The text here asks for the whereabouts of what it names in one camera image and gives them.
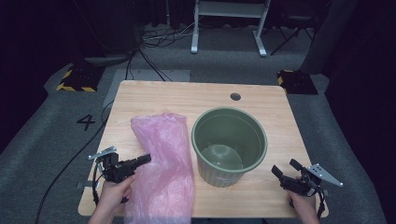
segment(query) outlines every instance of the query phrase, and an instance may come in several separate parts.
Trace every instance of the number 4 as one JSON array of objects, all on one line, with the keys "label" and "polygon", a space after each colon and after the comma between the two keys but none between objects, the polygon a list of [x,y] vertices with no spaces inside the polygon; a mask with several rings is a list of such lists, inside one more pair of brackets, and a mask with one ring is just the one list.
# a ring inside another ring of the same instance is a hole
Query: number 4
[{"label": "number 4", "polygon": [[85,116],[84,118],[82,118],[82,119],[79,119],[78,121],[77,121],[77,123],[83,123],[83,124],[85,124],[85,129],[84,129],[84,131],[87,131],[88,130],[88,126],[90,126],[90,124],[92,124],[92,123],[95,123],[95,121],[91,121],[91,119],[92,119],[92,115],[87,115],[87,116]]}]

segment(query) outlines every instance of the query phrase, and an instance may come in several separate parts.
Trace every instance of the hand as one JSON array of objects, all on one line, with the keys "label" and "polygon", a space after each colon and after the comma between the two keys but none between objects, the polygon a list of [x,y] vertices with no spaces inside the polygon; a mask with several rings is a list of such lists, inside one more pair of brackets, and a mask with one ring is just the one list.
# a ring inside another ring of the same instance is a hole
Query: hand
[{"label": "hand", "polygon": [[114,212],[120,206],[122,198],[131,198],[131,184],[133,182],[133,175],[124,179],[119,184],[105,181],[103,184],[99,204],[97,205],[88,223],[110,223],[114,217]]},{"label": "hand", "polygon": [[304,224],[319,224],[315,195],[305,197],[289,190],[286,191],[288,192],[289,200],[293,201],[293,206],[299,219]]}]

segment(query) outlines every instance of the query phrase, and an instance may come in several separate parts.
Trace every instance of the pink plastic bag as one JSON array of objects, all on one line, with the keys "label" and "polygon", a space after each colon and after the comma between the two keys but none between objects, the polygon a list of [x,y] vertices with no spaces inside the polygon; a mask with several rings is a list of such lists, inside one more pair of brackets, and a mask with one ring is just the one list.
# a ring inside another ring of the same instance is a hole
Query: pink plastic bag
[{"label": "pink plastic bag", "polygon": [[191,223],[194,194],[186,118],[164,113],[131,119],[151,162],[137,168],[125,223]]}]

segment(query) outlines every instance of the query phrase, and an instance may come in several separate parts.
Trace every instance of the black cable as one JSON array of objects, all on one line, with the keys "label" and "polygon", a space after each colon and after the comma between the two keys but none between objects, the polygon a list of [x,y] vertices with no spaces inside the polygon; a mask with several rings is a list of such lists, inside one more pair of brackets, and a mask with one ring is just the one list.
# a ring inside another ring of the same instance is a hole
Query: black cable
[{"label": "black cable", "polygon": [[108,46],[106,46],[106,45],[99,39],[99,37],[96,35],[96,33],[93,31],[92,26],[90,25],[90,23],[88,22],[87,18],[84,16],[84,14],[82,13],[82,11],[81,11],[81,9],[79,8],[79,6],[78,6],[76,0],[73,0],[73,3],[75,4],[75,6],[76,6],[76,8],[77,8],[79,14],[81,15],[82,19],[83,19],[83,20],[85,21],[85,23],[87,24],[88,29],[89,29],[89,30],[91,31],[91,33],[93,34],[93,37],[95,37],[96,41],[97,41],[104,49],[107,49],[108,51],[113,52],[113,53],[130,53],[130,52],[135,51],[135,49],[131,49],[131,50],[127,50],[127,51],[124,51],[124,52],[119,52],[119,51],[116,51],[116,50],[111,49],[111,48],[109,48]]},{"label": "black cable", "polygon": [[131,65],[131,60],[132,58],[129,59],[129,62],[126,65],[125,80],[128,80],[128,71],[129,71],[129,65]]},{"label": "black cable", "polygon": [[324,212],[324,210],[326,210],[325,206],[324,206],[324,192],[323,189],[318,188],[318,195],[320,198],[320,204],[319,204],[319,209],[318,209],[318,219],[320,219],[321,214]]},{"label": "black cable", "polygon": [[95,165],[95,169],[93,169],[93,178],[92,178],[92,195],[93,201],[95,202],[96,206],[99,204],[99,196],[98,191],[96,191],[96,172],[98,170],[98,164]]},{"label": "black cable", "polygon": [[107,119],[100,126],[100,128],[96,131],[96,133],[93,135],[93,137],[73,156],[73,158],[64,166],[62,171],[59,172],[59,174],[57,174],[56,177],[52,180],[52,182],[50,183],[49,187],[47,188],[47,190],[46,190],[46,192],[45,192],[45,194],[44,194],[44,196],[43,196],[43,198],[41,200],[41,203],[40,203],[40,205],[38,207],[37,214],[35,215],[35,224],[38,223],[38,220],[40,218],[41,209],[43,208],[43,205],[44,205],[44,201],[46,200],[48,194],[50,193],[50,190],[51,190],[52,186],[55,184],[55,182],[58,180],[58,178],[64,173],[64,171],[70,165],[70,163],[72,163],[72,161],[90,144],[90,142],[96,137],[96,135],[98,135],[99,132],[105,127]]},{"label": "black cable", "polygon": [[149,57],[148,57],[145,53],[143,53],[142,49],[140,49],[140,53],[142,54],[142,56],[143,56],[143,58],[145,59],[146,63],[148,63],[148,65],[158,74],[158,76],[160,76],[160,78],[161,78],[163,81],[166,81],[166,80],[163,78],[163,76],[160,74],[160,72],[161,72],[165,77],[167,77],[170,81],[172,81],[172,79],[171,79],[169,76],[167,76],[163,71],[159,70],[159,69],[155,66],[155,64],[154,64],[152,61],[149,60]]}]

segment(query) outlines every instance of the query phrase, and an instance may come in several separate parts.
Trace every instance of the white stand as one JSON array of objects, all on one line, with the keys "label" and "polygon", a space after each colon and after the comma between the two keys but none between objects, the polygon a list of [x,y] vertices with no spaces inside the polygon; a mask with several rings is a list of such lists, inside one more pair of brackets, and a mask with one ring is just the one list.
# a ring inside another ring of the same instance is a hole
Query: white stand
[{"label": "white stand", "polygon": [[191,53],[198,52],[199,16],[245,17],[260,18],[259,30],[253,31],[253,35],[260,55],[265,57],[267,52],[262,44],[261,34],[270,3],[271,0],[265,0],[265,4],[206,2],[195,0],[194,32],[192,34]]}]

